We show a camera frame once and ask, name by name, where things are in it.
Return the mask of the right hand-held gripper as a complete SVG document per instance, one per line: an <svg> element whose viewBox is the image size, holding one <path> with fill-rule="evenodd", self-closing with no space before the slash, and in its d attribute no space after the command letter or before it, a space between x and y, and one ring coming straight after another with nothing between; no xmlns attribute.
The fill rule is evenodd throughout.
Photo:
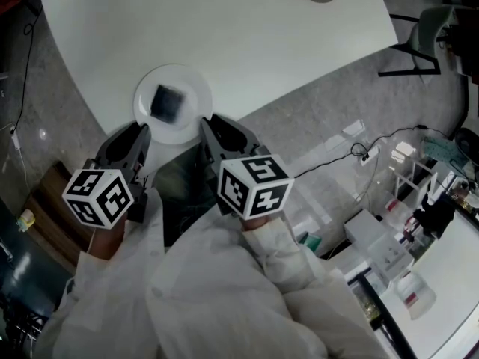
<svg viewBox="0 0 479 359"><path fill-rule="evenodd" d="M207 159L216 166L221 214L256 219L284 208L294 178L278 154L258 145L252 131L214 114L201 119L201 142Z"/></svg>

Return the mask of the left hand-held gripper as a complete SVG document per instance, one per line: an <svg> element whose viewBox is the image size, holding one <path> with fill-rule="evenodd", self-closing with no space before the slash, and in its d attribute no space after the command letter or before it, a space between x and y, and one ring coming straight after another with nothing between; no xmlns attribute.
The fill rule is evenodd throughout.
<svg viewBox="0 0 479 359"><path fill-rule="evenodd" d="M147 194L138 171L150 141L146 123L127 124L102 144L94 160L74 172L62 198L80 224L111 229L123 215L136 223L144 221Z"/></svg>

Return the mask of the black square object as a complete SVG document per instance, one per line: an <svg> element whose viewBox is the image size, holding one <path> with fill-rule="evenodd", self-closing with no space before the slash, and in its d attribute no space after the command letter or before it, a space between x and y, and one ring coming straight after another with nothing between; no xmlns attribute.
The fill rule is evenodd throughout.
<svg viewBox="0 0 479 359"><path fill-rule="evenodd" d="M150 115L164 123L175 123L183 102L184 94L182 92L159 85L150 106Z"/></svg>

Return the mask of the white round plate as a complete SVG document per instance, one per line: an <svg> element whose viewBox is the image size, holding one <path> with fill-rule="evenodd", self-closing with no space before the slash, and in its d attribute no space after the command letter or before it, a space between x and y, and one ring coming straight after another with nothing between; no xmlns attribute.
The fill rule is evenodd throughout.
<svg viewBox="0 0 479 359"><path fill-rule="evenodd" d="M184 94L184 102L175 123L164 123L150 115L150 106L159 85ZM166 64L151 70L139 82L133 99L136 122L147 124L152 139L160 144L185 144L198 136L199 122L211 118L213 99L205 78L191 67Z"/></svg>

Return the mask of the person's right forearm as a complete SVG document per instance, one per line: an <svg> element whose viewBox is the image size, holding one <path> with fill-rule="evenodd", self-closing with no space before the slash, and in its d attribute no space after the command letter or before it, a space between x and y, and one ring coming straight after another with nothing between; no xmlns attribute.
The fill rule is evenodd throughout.
<svg viewBox="0 0 479 359"><path fill-rule="evenodd" d="M306 246L299 244L281 218L242 222L242 231L266 277L283 294L323 285L326 271Z"/></svg>

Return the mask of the person's left forearm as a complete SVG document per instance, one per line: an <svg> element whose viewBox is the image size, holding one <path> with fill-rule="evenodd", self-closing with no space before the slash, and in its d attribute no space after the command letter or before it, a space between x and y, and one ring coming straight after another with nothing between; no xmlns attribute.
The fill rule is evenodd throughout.
<svg viewBox="0 0 479 359"><path fill-rule="evenodd" d="M75 274L67 281L56 311L64 307L69 299L77 301L93 286L94 281L102 274L120 247L125 224L124 215L112 229L94 230L87 251L80 252Z"/></svg>

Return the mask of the brown wooden bench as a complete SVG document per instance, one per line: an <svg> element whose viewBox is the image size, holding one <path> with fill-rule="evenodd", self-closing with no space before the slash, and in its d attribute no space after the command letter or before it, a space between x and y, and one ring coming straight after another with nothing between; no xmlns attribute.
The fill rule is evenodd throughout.
<svg viewBox="0 0 479 359"><path fill-rule="evenodd" d="M62 194L72 174L63 162L55 162L28 196L24 208L35 221L28 234L56 263L73 274L81 252L89 247L93 230L79 223Z"/></svg>

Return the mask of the yellowish tape roll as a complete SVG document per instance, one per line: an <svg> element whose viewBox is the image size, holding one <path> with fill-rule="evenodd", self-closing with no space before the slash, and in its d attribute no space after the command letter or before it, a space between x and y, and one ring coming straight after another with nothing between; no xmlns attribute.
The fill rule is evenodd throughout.
<svg viewBox="0 0 479 359"><path fill-rule="evenodd" d="M24 209L16 220L20 232L26 232L35 223L34 213L30 209Z"/></svg>

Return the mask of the teal box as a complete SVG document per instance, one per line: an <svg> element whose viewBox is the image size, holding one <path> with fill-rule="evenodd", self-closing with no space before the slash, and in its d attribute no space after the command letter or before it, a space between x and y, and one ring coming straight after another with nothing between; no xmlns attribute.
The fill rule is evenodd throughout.
<svg viewBox="0 0 479 359"><path fill-rule="evenodd" d="M309 248L314 254L317 252L319 246L321 245L322 238L313 233L305 233L300 239L299 244Z"/></svg>

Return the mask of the white carton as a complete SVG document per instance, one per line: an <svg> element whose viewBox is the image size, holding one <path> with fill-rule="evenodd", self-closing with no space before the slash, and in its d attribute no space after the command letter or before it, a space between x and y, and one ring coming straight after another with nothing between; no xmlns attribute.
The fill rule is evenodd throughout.
<svg viewBox="0 0 479 359"><path fill-rule="evenodd" d="M384 236L388 229L366 209L360 211L344 224L347 238L363 248L370 247Z"/></svg>
<svg viewBox="0 0 479 359"><path fill-rule="evenodd" d="M379 237L368 249L370 267L389 286L414 263L414 257L392 235Z"/></svg>

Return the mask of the person's white coat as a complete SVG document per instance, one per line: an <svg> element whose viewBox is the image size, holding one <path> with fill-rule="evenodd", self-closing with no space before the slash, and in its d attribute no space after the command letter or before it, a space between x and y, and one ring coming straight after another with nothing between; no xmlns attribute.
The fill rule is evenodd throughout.
<svg viewBox="0 0 479 359"><path fill-rule="evenodd" d="M243 220L213 207L170 248L148 191L144 222L77 301L45 324L34 359L387 359L341 272L281 291L246 241Z"/></svg>

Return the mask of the black bag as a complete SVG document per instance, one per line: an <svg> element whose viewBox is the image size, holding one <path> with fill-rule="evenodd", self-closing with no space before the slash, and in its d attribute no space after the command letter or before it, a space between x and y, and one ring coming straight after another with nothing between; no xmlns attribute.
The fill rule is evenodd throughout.
<svg viewBox="0 0 479 359"><path fill-rule="evenodd" d="M421 208L413 212L413 217L423 227L425 236L440 239L445 229L454 219L455 209L447 201L437 200L428 203L428 194L421 201Z"/></svg>

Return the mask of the grey chair black legs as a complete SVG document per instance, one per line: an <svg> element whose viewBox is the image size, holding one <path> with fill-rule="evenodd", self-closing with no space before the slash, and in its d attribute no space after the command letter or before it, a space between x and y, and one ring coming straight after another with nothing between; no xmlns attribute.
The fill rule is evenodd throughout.
<svg viewBox="0 0 479 359"><path fill-rule="evenodd" d="M418 76L427 85L433 76L441 74L439 60L436 57L436 44L440 34L449 26L454 9L451 6L432 7L423 10L418 18L389 14L391 19L413 22L409 39L405 43L391 46L391 49L410 55L414 67L408 70L378 72L378 76Z"/></svg>

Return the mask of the clear plastic container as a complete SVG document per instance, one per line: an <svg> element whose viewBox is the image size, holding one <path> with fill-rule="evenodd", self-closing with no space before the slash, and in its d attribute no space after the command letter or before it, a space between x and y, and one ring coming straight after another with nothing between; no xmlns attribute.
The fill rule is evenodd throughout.
<svg viewBox="0 0 479 359"><path fill-rule="evenodd" d="M421 318L436 303L436 293L422 276L414 271L403 274L395 284L398 298L409 312L411 320Z"/></svg>

